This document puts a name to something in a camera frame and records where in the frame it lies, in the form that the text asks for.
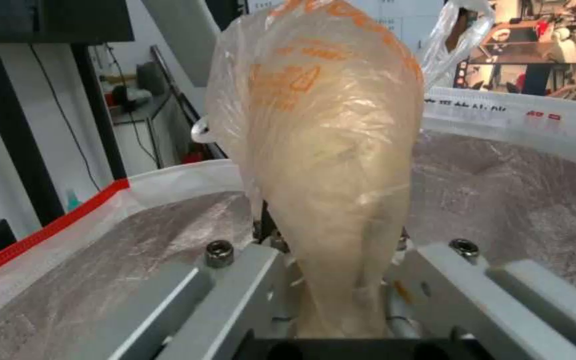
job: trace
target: white wall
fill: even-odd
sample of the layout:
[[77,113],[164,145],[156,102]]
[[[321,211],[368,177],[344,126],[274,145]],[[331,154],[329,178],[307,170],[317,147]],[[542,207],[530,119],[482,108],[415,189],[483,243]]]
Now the white wall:
[[[105,187],[112,182],[112,174],[70,47],[36,45],[36,50],[82,145],[94,178],[100,187]],[[0,45],[0,55],[62,204],[67,203],[68,189],[73,189],[81,201],[91,198],[97,191],[28,46]],[[0,219],[8,220],[18,239],[41,228],[1,138]]]

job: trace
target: black cable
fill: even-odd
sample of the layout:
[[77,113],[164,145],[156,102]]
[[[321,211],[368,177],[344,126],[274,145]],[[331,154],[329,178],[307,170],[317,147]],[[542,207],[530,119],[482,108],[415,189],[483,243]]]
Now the black cable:
[[[128,98],[128,85],[126,84],[126,78],[124,77],[124,72],[122,71],[122,67],[119,65],[119,61],[117,61],[117,57],[115,57],[115,53],[113,51],[113,48],[110,47],[110,45],[108,45],[108,43],[105,43],[104,45],[105,45],[105,48],[108,49],[108,53],[110,54],[110,57],[112,57],[112,63],[114,63],[115,66],[117,66],[117,70],[119,70],[119,77],[121,77],[121,82],[123,83],[123,88],[126,91],[126,98]],[[148,157],[150,159],[152,159],[152,162],[155,163],[155,167],[159,168],[160,166],[157,163],[157,159],[155,159],[155,157],[148,150],[146,150],[146,147],[144,146],[144,144],[142,144],[142,138],[139,136],[139,131],[137,131],[137,123],[135,123],[135,119],[133,118],[133,112],[128,111],[128,116],[130,116],[130,123],[132,124],[132,129],[134,130],[134,136],[137,137],[137,143],[139,144],[139,147],[141,148],[141,150],[143,150],[144,153],[146,153],[146,155],[148,155]]]
[[35,47],[33,46],[33,44],[29,43],[28,47],[30,48],[30,51],[32,51],[32,55],[34,56],[34,59],[37,60],[37,64],[39,64],[39,68],[41,68],[41,72],[43,73],[43,77],[46,79],[46,82],[48,83],[48,87],[50,87],[50,92],[52,93],[52,98],[54,99],[55,104],[57,104],[57,107],[59,108],[59,112],[61,113],[61,117],[63,118],[63,121],[66,123],[66,126],[68,127],[68,130],[70,131],[70,135],[72,136],[72,139],[75,142],[75,145],[77,146],[77,150],[79,150],[79,153],[81,154],[81,158],[84,160],[84,164],[86,166],[86,171],[88,173],[88,177],[90,178],[90,182],[92,182],[96,191],[99,192],[99,191],[101,191],[101,189],[99,188],[99,185],[97,185],[97,182],[95,182],[95,179],[92,177],[92,172],[90,171],[90,165],[89,165],[88,159],[86,158],[86,155],[84,155],[84,152],[82,150],[82,146],[80,145],[80,141],[78,141],[77,136],[75,135],[75,132],[73,130],[73,126],[71,126],[71,122],[68,120],[68,117],[66,116],[66,112],[64,112],[64,108],[62,107],[62,103],[59,102],[59,98],[57,97],[57,92],[55,91],[55,87],[53,86],[52,80],[50,80],[50,76],[48,76],[48,72],[46,71],[46,68],[44,67],[44,63],[39,58],[39,55],[37,54],[37,51],[35,51]]

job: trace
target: plastic bag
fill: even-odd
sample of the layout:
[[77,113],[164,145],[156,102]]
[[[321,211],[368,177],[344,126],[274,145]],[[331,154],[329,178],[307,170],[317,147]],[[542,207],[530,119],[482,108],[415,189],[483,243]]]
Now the plastic bag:
[[[421,56],[435,73],[461,60],[437,52],[457,3],[473,1],[442,11],[431,36],[441,44]],[[472,42],[461,39],[457,52]],[[423,95],[413,54],[344,1],[289,1],[221,35],[209,134],[239,165],[253,203],[268,202],[304,273],[300,337],[386,335],[380,282],[409,207]]]

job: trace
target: white panel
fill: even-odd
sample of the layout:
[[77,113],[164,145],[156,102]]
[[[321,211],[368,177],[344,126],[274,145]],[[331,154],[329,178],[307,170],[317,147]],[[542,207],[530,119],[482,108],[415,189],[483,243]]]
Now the white panel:
[[442,7],[442,0],[381,0],[381,16],[438,16]]
[[401,41],[413,52],[418,51],[420,42],[425,41],[437,23],[437,16],[410,16],[403,18]]
[[382,11],[382,0],[346,0],[346,2],[365,12],[373,19],[379,18]]
[[395,34],[397,39],[402,39],[402,18],[393,16],[382,16],[379,23]]
[[259,10],[276,7],[283,2],[284,0],[247,0],[248,11],[252,14]]

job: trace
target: screen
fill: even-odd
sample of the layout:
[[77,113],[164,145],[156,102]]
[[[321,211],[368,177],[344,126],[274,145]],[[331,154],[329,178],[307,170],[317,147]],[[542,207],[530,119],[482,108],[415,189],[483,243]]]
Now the screen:
[[0,43],[133,39],[125,0],[0,0]]

